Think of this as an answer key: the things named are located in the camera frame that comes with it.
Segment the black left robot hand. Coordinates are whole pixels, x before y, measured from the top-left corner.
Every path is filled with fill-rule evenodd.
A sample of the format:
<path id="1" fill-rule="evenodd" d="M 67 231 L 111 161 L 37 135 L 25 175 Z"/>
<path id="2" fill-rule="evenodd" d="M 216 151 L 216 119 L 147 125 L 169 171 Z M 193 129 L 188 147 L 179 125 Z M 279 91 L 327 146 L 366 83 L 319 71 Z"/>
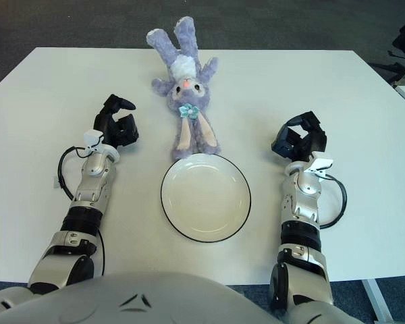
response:
<path id="1" fill-rule="evenodd" d="M 113 115 L 122 109 L 132 111 L 136 106 L 126 99 L 111 94 L 94 120 L 93 128 L 103 133 L 102 143 L 115 149 L 133 144 L 139 137 L 138 128 L 131 113 L 117 121 L 114 120 Z"/>

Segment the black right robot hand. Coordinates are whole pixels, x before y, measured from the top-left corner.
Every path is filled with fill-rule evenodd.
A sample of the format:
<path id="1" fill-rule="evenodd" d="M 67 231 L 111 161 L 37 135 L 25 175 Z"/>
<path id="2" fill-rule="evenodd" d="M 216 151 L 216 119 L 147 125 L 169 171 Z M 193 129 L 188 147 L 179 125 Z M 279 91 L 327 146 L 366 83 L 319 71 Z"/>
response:
<path id="1" fill-rule="evenodd" d="M 291 161 L 309 162 L 312 152 L 324 152 L 327 136 L 312 111 L 288 120 L 277 133 L 271 150 Z"/>

